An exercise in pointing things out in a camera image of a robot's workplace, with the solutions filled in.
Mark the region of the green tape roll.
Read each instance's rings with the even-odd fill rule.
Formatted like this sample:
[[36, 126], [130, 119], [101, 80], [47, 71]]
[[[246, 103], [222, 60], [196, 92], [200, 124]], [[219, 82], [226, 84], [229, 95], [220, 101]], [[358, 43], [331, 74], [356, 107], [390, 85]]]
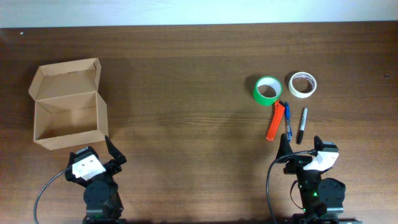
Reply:
[[262, 106], [270, 106], [279, 99], [281, 93], [281, 82], [275, 77], [264, 76], [256, 82], [253, 90], [253, 98]]

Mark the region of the cream masking tape roll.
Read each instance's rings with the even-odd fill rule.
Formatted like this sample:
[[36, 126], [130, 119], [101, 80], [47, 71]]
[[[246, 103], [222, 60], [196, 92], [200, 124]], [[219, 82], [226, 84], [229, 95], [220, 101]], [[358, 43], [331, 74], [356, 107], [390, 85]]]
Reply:
[[295, 97], [308, 98], [317, 89], [317, 81], [310, 73], [297, 72], [291, 76], [288, 88]]

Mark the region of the black permanent marker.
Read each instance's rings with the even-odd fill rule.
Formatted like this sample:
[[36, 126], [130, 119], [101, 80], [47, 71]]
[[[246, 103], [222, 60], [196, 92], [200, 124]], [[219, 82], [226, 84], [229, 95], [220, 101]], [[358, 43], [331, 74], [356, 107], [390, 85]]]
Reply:
[[304, 131], [305, 131], [306, 120], [307, 120], [307, 115], [308, 115], [308, 108], [304, 108], [302, 111], [302, 117], [300, 120], [299, 129], [298, 129], [298, 135], [297, 135], [297, 140], [296, 140], [297, 144], [302, 143], [302, 139], [303, 139], [303, 135], [304, 135]]

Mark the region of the blue pen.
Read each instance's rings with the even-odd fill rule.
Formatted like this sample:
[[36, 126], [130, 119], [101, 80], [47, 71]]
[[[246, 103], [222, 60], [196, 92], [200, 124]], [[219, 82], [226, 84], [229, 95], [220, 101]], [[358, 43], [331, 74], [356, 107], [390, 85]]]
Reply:
[[286, 128], [287, 128], [287, 139], [288, 142], [291, 142], [292, 140], [292, 127], [290, 123], [290, 106], [288, 102], [285, 102], [285, 122], [286, 122]]

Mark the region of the brown cardboard box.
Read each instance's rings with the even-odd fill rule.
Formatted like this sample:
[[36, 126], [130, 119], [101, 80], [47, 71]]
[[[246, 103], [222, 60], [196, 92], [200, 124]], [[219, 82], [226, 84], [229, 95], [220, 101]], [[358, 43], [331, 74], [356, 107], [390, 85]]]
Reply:
[[33, 141], [56, 150], [104, 141], [107, 104], [98, 93], [101, 64], [88, 58], [40, 66], [29, 87], [35, 101]]

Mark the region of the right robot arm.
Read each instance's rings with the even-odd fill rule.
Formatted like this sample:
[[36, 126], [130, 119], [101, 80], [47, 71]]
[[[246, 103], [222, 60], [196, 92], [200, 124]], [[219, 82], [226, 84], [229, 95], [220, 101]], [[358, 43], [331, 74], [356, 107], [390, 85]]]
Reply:
[[344, 212], [346, 186], [333, 178], [322, 178], [339, 156], [338, 147], [332, 142], [314, 137], [314, 148], [309, 151], [294, 152], [287, 135], [282, 134], [276, 163], [285, 164], [284, 174], [295, 175], [302, 202], [302, 213], [292, 215], [291, 222], [306, 223], [345, 223], [355, 224], [359, 220], [340, 219]]

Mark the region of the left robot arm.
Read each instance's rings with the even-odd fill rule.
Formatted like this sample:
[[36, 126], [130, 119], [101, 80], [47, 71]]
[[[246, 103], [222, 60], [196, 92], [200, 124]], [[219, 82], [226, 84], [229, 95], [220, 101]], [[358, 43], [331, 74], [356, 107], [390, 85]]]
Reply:
[[124, 207], [113, 176], [122, 171], [121, 165], [127, 159], [108, 136], [104, 139], [113, 158], [102, 164], [91, 146], [72, 152], [65, 178], [85, 188], [83, 200], [86, 203], [86, 215], [83, 223], [126, 223], [127, 220], [121, 217]]

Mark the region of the orange utility knife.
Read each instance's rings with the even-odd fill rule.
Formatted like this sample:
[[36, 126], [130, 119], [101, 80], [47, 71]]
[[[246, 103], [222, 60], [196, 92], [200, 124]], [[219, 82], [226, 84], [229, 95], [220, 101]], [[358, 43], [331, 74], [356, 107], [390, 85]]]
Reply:
[[281, 102], [280, 100], [277, 100], [274, 103], [274, 115], [271, 121], [271, 125], [268, 129], [267, 135], [266, 135], [266, 139], [268, 141], [273, 141], [276, 134], [277, 134], [277, 130], [279, 128], [280, 122], [284, 116], [285, 113], [285, 104], [283, 102]]

